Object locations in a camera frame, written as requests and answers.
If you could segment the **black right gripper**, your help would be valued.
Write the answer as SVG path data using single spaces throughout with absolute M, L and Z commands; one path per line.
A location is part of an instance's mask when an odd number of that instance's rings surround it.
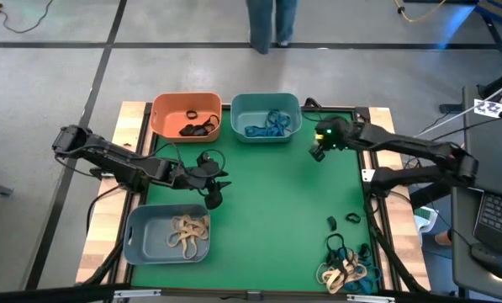
M 314 142 L 309 149 L 312 158 L 321 162 L 329 150 L 347 149 L 346 136 L 351 123 L 339 115 L 329 115 L 320 120 L 314 128 Z

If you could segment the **long tan rubber band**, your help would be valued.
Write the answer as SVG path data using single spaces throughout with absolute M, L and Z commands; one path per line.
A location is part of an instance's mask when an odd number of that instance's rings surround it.
M 175 231 L 181 229 L 181 223 L 182 223 L 182 218 L 185 215 L 179 217 L 176 219 L 175 223 Z M 191 259 L 194 258 L 198 252 L 198 244 L 196 243 L 196 240 L 193 240 L 191 237 L 187 239 L 187 247 L 183 248 L 182 247 L 182 256 L 184 259 Z

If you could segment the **dark blue cloth garment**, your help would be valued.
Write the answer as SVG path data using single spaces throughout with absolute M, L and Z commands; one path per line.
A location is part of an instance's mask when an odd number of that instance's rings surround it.
M 330 256 L 335 255 L 337 257 L 336 250 L 346 248 L 345 239 L 340 233 L 332 233 L 326 238 L 325 246 Z

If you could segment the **green table mat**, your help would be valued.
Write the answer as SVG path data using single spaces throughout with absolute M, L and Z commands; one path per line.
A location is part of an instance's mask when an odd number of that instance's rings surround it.
M 134 286 L 222 290 L 319 291 L 315 278 L 325 260 L 326 238 L 340 233 L 358 249 L 371 237 L 363 214 L 359 157 L 354 151 L 328 151 L 315 161 L 309 154 L 316 115 L 309 114 L 287 143 L 248 144 L 224 123 L 217 141 L 167 146 L 160 155 L 180 156 L 188 166 L 208 151 L 225 163 L 223 202 L 210 214 L 208 255 L 197 263 L 137 266 Z M 334 216 L 331 231 L 327 218 Z

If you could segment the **teal plastic basket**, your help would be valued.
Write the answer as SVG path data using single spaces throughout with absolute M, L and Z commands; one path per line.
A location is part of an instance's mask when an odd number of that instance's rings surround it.
M 250 125 L 266 127 L 270 111 L 278 110 L 291 118 L 283 137 L 247 137 L 245 128 Z M 243 93 L 237 95 L 230 110 L 230 123 L 238 139 L 244 143 L 288 142 L 302 126 L 302 112 L 298 99 L 291 93 Z

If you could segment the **blue-grey plastic basket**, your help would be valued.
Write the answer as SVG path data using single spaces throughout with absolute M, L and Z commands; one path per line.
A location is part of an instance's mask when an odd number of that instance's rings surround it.
M 209 238 L 197 239 L 198 252 L 184 259 L 182 245 L 169 247 L 166 238 L 175 231 L 176 219 L 189 215 L 194 219 L 209 216 L 202 205 L 142 205 L 128 217 L 124 236 L 124 256 L 134 265 L 196 263 L 209 251 Z

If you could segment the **orange plastic basket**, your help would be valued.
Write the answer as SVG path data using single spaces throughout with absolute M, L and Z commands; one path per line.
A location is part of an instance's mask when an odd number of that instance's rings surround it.
M 198 118 L 189 120 L 188 110 L 198 112 Z M 219 126 L 207 136 L 180 136 L 185 125 L 201 125 L 211 114 L 219 116 Z M 174 143 L 205 143 L 216 141 L 222 122 L 222 101 L 210 92 L 163 93 L 152 104 L 150 127 L 154 133 Z

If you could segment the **silver rod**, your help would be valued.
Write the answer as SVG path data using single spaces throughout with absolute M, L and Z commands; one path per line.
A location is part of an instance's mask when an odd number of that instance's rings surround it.
M 485 99 L 482 100 L 482 102 L 490 102 L 492 101 L 494 98 L 496 98 L 498 95 L 501 95 L 502 94 L 502 87 L 497 89 L 496 91 L 494 91 L 492 94 L 490 94 L 488 97 L 486 97 Z M 475 104 L 474 106 L 468 108 L 468 109 L 465 109 L 463 110 L 462 112 L 460 112 L 459 114 L 456 114 L 454 116 L 452 116 L 451 118 L 447 119 L 447 120 L 444 120 L 443 122 L 439 123 L 439 124 L 436 124 L 436 125 L 433 125 L 432 127 L 428 128 L 428 129 L 425 129 L 423 131 L 421 131 L 421 133 L 419 133 L 418 135 L 416 135 L 415 137 L 420 137 L 428 132 L 431 132 L 437 128 L 440 128 L 441 126 L 455 120 L 456 118 L 459 118 L 459 117 L 462 117 L 464 115 L 466 115 L 468 112 L 474 110 L 476 108 L 477 104 Z

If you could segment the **white and green object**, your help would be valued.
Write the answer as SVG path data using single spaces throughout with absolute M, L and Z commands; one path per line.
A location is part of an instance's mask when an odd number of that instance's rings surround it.
M 419 233 L 431 231 L 436 224 L 438 212 L 432 208 L 421 206 L 414 210 L 415 224 Z

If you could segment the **person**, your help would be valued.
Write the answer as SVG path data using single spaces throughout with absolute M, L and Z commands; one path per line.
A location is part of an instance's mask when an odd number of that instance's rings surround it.
M 288 47 L 293 38 L 298 4 L 298 0 L 246 0 L 251 48 L 266 55 L 273 35 L 279 47 Z

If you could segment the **tan object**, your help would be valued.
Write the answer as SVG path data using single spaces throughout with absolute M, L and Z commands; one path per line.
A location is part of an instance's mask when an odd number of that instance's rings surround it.
M 435 234 L 434 240 L 436 244 L 440 246 L 451 246 L 452 245 L 452 231 L 447 230 L 440 232 L 438 234 Z

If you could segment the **grey desk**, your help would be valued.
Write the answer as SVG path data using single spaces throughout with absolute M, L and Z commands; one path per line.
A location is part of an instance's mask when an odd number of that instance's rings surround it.
M 464 116 L 465 148 L 478 160 L 475 186 L 502 194 L 502 120 L 476 114 Z

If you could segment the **black computer mouse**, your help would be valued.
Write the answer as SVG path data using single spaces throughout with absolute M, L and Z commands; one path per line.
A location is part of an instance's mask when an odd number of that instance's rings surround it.
M 494 254 L 482 243 L 473 244 L 470 247 L 471 258 L 493 276 L 502 279 L 502 257 Z

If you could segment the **black rig crossbar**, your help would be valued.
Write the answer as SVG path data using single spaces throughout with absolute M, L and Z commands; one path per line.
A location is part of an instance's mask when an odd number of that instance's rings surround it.
M 21 290 L 0 292 L 0 303 L 91 303 L 112 300 L 115 290 L 132 290 L 128 284 L 80 285 L 41 290 Z M 161 296 L 214 297 L 221 300 L 245 300 L 247 290 L 162 290 Z M 264 300 L 340 300 L 346 301 L 347 295 L 332 295 L 323 292 L 286 292 L 262 291 Z M 475 300 L 453 296 L 434 295 L 431 293 L 410 293 L 393 290 L 380 290 L 376 296 L 394 297 L 396 303 L 499 303 L 490 300 Z

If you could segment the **silver bracket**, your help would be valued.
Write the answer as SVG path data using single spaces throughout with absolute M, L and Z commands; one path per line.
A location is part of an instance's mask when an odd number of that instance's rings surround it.
M 375 295 L 347 295 L 346 301 L 356 303 L 396 303 L 394 297 Z
M 161 296 L 162 290 L 115 290 L 114 299 L 131 299 L 140 297 Z

